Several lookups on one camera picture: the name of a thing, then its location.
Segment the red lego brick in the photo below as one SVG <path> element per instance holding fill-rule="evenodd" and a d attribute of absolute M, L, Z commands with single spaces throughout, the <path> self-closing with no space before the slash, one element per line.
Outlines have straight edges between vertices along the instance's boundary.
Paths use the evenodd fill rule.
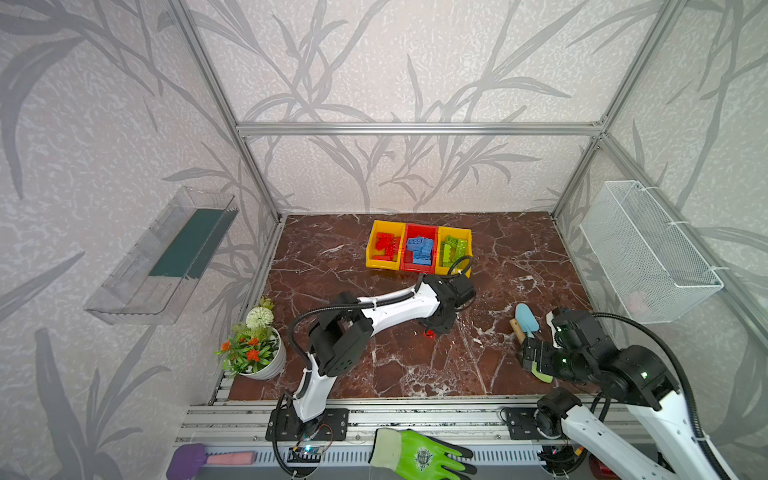
<path fill-rule="evenodd" d="M 393 235 L 386 232 L 378 232 L 376 235 L 375 248 L 377 250 L 388 249 L 393 242 Z"/>
<path fill-rule="evenodd" d="M 383 252 L 383 253 L 381 253 L 381 254 L 378 254 L 378 255 L 374 255 L 374 256 L 372 257 L 372 259 L 373 259 L 373 260 L 375 260 L 375 261 L 386 261 L 386 262 L 391 262 L 391 261 L 394 259 L 394 255 L 392 254 L 392 252 L 391 252 L 391 251 L 384 251 L 384 252 Z"/>

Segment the right yellow bin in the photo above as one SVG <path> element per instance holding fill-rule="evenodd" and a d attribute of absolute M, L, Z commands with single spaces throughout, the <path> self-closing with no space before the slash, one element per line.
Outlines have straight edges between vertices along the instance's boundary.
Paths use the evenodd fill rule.
<path fill-rule="evenodd" d="M 469 229 L 440 226 L 435 242 L 435 273 L 447 275 L 452 265 L 467 255 L 472 255 L 472 232 Z"/>

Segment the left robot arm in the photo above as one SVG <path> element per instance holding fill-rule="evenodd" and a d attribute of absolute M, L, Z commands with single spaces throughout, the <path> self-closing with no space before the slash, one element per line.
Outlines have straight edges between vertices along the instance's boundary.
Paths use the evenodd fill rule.
<path fill-rule="evenodd" d="M 359 362 L 370 340 L 395 326 L 416 321 L 428 333 L 447 334 L 458 313 L 476 296 L 471 255 L 456 260 L 446 275 L 420 274 L 408 288 L 356 297 L 344 292 L 328 305 L 296 316 L 288 340 L 305 364 L 290 408 L 303 424 L 321 418 L 335 379 Z"/>

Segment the red middle bin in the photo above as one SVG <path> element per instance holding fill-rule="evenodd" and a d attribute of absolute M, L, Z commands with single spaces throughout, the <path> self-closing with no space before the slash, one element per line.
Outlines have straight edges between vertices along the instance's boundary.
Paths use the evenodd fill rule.
<path fill-rule="evenodd" d="M 436 269 L 438 228 L 408 223 L 401 248 L 400 270 L 432 274 Z"/>

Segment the left yellow bin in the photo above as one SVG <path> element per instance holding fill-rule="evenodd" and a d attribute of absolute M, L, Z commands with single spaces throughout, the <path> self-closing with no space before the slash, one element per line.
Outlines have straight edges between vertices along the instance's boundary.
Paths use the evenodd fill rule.
<path fill-rule="evenodd" d="M 366 246 L 366 266 L 398 271 L 402 260 L 406 224 L 375 220 Z"/>

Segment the white pot with plant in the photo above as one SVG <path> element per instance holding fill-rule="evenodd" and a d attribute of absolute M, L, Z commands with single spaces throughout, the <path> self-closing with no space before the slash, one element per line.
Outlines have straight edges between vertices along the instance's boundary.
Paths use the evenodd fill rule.
<path fill-rule="evenodd" d="M 262 297 L 245 319 L 233 326 L 216 352 L 224 372 L 266 381 L 284 371 L 287 349 L 274 326 L 274 308 L 270 298 Z"/>

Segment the green work glove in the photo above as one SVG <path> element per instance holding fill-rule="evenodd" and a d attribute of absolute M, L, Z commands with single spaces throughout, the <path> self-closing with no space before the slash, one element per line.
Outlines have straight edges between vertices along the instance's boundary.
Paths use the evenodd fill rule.
<path fill-rule="evenodd" d="M 376 431 L 369 465 L 387 469 L 402 479 L 471 479 L 476 466 L 469 463 L 474 453 L 434 437 L 407 429 L 379 428 Z"/>

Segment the green toy trowel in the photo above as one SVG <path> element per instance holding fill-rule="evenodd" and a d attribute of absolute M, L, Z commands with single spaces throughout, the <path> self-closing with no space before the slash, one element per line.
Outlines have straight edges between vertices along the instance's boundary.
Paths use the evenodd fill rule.
<path fill-rule="evenodd" d="M 534 345 L 534 342 L 536 340 L 534 337 L 527 337 L 522 331 L 515 320 L 515 318 L 510 322 L 510 325 L 512 326 L 512 329 L 515 333 L 516 338 L 518 339 L 519 343 L 521 344 L 522 348 L 522 357 L 521 357 L 521 363 L 524 370 L 529 371 L 532 373 L 539 381 L 547 384 L 551 384 L 553 382 L 553 377 L 551 375 L 543 373 L 538 366 L 538 363 L 536 361 L 536 346 Z"/>

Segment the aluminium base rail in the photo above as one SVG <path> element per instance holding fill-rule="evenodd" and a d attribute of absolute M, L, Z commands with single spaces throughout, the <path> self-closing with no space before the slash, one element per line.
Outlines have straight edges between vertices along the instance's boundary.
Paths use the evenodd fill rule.
<path fill-rule="evenodd" d="M 500 445 L 510 440 L 502 421 L 504 407 L 534 407 L 537 395 L 491 397 L 336 399 L 331 408 L 349 410 L 346 439 L 335 446 L 370 444 L 379 427 L 413 429 L 459 445 Z M 232 401 L 191 406 L 173 445 L 210 447 L 267 446 L 266 431 L 274 400 Z"/>

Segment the green lego long diagonal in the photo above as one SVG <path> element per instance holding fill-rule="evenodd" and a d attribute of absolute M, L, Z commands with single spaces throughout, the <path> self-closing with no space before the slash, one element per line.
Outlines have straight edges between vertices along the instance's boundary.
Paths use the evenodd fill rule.
<path fill-rule="evenodd" d="M 441 243 L 441 265 L 443 267 L 450 267 L 453 264 L 453 249 L 455 246 L 456 238 L 453 236 L 446 236 Z"/>

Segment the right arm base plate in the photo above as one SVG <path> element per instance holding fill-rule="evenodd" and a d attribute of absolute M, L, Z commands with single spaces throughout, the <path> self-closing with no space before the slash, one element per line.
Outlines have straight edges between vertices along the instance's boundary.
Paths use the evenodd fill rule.
<path fill-rule="evenodd" d="M 502 407 L 499 416 L 511 440 L 558 441 L 566 438 L 562 429 L 566 411 L 548 407 Z"/>

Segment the red metallic tool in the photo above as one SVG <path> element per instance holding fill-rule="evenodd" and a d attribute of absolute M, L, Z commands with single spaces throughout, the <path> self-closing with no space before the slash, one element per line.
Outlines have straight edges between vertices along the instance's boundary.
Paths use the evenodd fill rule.
<path fill-rule="evenodd" d="M 600 461 L 596 456 L 590 455 L 588 465 L 593 477 L 597 480 L 619 480 L 620 477 L 615 474 L 606 464 Z"/>

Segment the clear acrylic wall shelf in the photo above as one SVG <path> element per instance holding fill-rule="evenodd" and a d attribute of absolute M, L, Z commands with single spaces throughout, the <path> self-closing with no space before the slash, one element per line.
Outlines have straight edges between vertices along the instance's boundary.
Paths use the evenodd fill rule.
<path fill-rule="evenodd" d="M 90 296 L 108 325 L 173 325 L 239 213 L 225 192 L 180 188 Z"/>

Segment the red lego bottom brick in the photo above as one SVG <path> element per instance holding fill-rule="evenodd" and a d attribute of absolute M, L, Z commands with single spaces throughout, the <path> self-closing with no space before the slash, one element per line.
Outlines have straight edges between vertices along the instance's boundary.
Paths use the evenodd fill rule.
<path fill-rule="evenodd" d="M 375 260 L 375 261 L 386 261 L 386 262 L 391 262 L 391 261 L 394 259 L 394 255 L 392 254 L 392 252 L 391 252 L 391 251 L 384 251 L 384 252 L 383 252 L 383 253 L 381 253 L 381 254 L 378 254 L 378 255 L 374 255 L 374 256 L 372 257 L 372 259 L 373 259 L 373 260 Z"/>

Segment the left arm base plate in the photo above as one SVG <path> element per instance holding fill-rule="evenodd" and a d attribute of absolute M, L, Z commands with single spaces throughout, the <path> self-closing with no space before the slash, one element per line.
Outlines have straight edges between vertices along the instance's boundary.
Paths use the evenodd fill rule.
<path fill-rule="evenodd" d="M 343 441 L 349 424 L 348 409 L 329 408 L 318 418 L 303 422 L 292 406 L 271 412 L 265 438 L 267 441 Z"/>

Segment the light blue toy shovel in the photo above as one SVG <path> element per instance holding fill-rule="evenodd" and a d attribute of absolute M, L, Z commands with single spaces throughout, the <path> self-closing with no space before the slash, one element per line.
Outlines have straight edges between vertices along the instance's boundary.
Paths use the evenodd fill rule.
<path fill-rule="evenodd" d="M 527 337 L 534 337 L 535 333 L 539 331 L 539 323 L 527 304 L 520 303 L 516 305 L 515 320 Z"/>

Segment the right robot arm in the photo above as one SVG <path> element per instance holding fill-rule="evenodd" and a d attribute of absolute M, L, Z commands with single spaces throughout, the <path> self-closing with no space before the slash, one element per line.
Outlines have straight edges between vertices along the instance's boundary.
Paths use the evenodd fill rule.
<path fill-rule="evenodd" d="M 618 348 L 603 330 L 600 312 L 556 309 L 549 340 L 519 304 L 511 322 L 521 343 L 522 368 L 546 383 L 593 384 L 606 401 L 626 406 L 654 440 L 662 463 L 636 449 L 572 392 L 554 388 L 541 397 L 531 419 L 549 440 L 583 447 L 621 479 L 733 479 L 736 474 L 704 433 L 692 386 L 671 349 L 657 336 L 659 357 L 641 345 Z"/>

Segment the yellow bin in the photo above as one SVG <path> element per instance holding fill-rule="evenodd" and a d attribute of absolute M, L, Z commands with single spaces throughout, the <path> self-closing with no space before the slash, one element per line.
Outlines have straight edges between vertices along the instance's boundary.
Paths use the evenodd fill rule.
<path fill-rule="evenodd" d="M 402 260 L 406 224 L 375 220 L 366 246 L 366 266 L 398 271 Z"/>
<path fill-rule="evenodd" d="M 467 255 L 472 255 L 472 232 L 469 229 L 440 226 L 435 242 L 435 273 L 447 275 L 452 265 Z"/>

